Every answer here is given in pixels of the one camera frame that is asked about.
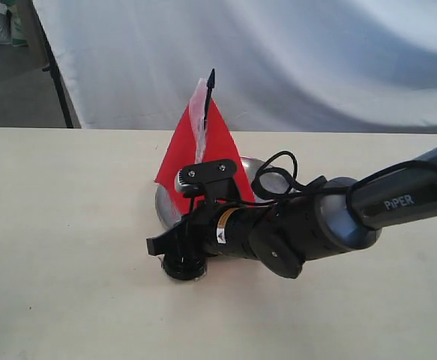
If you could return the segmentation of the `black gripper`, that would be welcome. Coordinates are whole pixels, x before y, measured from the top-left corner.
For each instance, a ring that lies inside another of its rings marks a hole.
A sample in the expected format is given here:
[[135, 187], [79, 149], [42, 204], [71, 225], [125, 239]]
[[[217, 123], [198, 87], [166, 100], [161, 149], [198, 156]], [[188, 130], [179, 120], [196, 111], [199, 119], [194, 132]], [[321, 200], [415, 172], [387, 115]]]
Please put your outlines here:
[[272, 207], [201, 204], [159, 236], [146, 239], [148, 255], [173, 255], [187, 260], [236, 257], [257, 260], [251, 235]]

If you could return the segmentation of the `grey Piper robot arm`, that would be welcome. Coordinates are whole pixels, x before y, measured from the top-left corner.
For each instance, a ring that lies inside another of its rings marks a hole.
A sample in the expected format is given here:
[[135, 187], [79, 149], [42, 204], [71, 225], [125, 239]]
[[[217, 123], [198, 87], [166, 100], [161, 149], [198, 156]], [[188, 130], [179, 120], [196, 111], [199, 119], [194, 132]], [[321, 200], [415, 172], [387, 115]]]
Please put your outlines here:
[[361, 180], [320, 176], [300, 184], [294, 172], [266, 162], [257, 175], [275, 173], [283, 193], [254, 178], [258, 202], [242, 199], [238, 165], [219, 159], [178, 171], [178, 190], [191, 204], [170, 229], [147, 240], [171, 278], [206, 272], [209, 257], [258, 260], [282, 278], [296, 278], [305, 262], [373, 246], [382, 229], [437, 217], [437, 148]]

